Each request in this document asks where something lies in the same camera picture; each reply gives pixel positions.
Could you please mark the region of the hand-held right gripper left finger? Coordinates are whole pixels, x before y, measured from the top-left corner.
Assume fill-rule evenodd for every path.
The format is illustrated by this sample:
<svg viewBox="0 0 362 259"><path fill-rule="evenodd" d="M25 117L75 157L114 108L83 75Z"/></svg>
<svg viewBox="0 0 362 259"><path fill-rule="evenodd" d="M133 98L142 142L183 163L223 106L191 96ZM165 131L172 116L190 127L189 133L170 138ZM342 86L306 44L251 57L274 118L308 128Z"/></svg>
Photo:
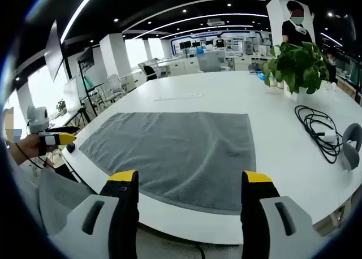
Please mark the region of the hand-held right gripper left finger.
<svg viewBox="0 0 362 259"><path fill-rule="evenodd" d="M138 172L117 172L100 194L86 197L48 237L67 258L136 258L138 201Z"/></svg>

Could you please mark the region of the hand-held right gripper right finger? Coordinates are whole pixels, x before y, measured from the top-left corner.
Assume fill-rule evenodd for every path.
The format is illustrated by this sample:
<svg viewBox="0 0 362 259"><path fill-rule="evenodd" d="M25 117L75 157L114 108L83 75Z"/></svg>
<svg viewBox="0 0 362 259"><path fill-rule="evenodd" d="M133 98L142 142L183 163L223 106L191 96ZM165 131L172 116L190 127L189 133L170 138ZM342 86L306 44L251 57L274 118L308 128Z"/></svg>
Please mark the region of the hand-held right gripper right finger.
<svg viewBox="0 0 362 259"><path fill-rule="evenodd" d="M242 258L313 258L325 244L311 216L265 174L242 173Z"/></svg>

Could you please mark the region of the person's left hand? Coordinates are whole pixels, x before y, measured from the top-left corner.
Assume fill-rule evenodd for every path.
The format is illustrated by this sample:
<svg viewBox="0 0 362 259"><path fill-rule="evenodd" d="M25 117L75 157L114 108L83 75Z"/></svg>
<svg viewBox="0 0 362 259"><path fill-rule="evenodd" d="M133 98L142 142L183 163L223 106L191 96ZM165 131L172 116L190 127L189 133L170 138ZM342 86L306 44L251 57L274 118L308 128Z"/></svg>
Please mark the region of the person's left hand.
<svg viewBox="0 0 362 259"><path fill-rule="evenodd" d="M17 143L11 143L9 145L9 151L17 165L21 165L26 160L41 157L45 155L39 155L39 136L37 134L30 134ZM48 152L52 152L55 148L49 148Z"/></svg>

